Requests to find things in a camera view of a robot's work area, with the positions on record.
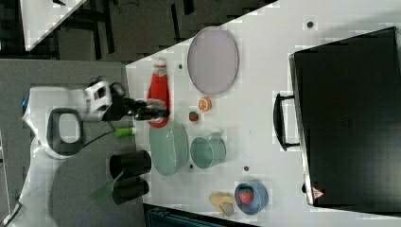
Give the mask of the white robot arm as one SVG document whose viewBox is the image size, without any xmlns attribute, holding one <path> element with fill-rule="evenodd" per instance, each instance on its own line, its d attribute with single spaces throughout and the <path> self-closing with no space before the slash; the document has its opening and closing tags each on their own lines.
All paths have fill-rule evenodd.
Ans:
<svg viewBox="0 0 401 227">
<path fill-rule="evenodd" d="M 53 182 L 61 164 L 89 144 L 84 122 L 117 121 L 125 115 L 139 121 L 169 117 L 162 100 L 128 98 L 120 83 L 105 80 L 74 90 L 32 87 L 22 101 L 22 109 L 22 120 L 34 134 L 30 162 L 16 205 L 2 220 L 2 227 L 57 227 L 50 215 Z"/>
</svg>

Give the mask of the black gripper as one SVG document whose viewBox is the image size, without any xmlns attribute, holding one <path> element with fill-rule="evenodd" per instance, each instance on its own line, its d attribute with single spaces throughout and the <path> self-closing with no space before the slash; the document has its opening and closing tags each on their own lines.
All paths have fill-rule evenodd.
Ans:
<svg viewBox="0 0 401 227">
<path fill-rule="evenodd" d="M 118 121 L 123 116 L 133 116 L 137 121 L 163 121 L 169 115 L 158 113 L 139 114 L 145 107 L 150 109 L 165 109 L 166 104 L 161 99 L 150 98 L 146 102 L 143 100 L 134 100 L 126 97 L 126 90 L 120 82 L 114 82 L 110 85 L 112 95 L 112 105 L 103 114 L 103 121 Z"/>
</svg>

